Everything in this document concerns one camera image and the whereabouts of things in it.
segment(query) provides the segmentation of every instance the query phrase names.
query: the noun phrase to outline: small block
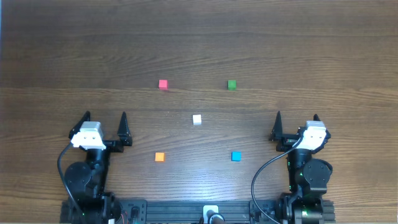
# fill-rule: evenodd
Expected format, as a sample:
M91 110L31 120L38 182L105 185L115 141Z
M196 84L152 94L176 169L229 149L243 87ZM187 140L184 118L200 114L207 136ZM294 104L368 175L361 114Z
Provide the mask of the small block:
M159 89L160 90L168 90L169 89L169 83L167 80L159 80Z
M164 152L156 152L155 153L155 161L156 162L164 162Z
M242 152L232 152L232 161L239 162L242 159Z
M192 120L193 120L193 125L199 125L201 124L201 115L193 115L192 116Z
M236 80L228 80L228 90L236 90Z

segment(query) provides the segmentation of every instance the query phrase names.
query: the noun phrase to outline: white cube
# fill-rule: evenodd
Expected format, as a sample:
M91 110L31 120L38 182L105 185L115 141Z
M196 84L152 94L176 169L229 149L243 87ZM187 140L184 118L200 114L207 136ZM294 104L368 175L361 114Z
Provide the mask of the white cube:
M200 114L198 114L198 115L193 115L193 116L192 116L192 120L193 120L193 125L199 125L199 124L201 124L201 116L200 116Z

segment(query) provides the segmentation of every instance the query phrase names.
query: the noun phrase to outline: red cube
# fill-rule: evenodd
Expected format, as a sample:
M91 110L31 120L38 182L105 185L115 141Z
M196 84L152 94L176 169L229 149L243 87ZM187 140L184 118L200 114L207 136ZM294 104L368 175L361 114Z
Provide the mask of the red cube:
M167 80L159 80L159 89L160 90L168 90L169 89L169 83Z

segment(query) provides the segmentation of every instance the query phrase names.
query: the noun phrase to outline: wood grain surface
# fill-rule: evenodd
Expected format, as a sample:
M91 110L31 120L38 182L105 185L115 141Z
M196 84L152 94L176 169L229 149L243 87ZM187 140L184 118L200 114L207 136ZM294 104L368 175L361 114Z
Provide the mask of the wood grain surface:
M108 190L148 200L250 200L279 154L276 112L288 133L318 113L336 220L396 222L397 12L390 0L3 0L0 222L59 221L56 160L86 110L107 138L126 111L134 144L112 155ZM71 150L63 166L84 158ZM257 181L259 198L288 191L284 160Z

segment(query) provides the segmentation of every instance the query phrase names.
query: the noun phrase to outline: blue cube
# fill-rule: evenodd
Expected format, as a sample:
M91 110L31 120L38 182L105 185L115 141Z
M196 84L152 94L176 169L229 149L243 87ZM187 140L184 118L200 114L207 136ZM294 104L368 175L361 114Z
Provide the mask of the blue cube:
M232 152L232 161L239 162L242 159L242 152Z

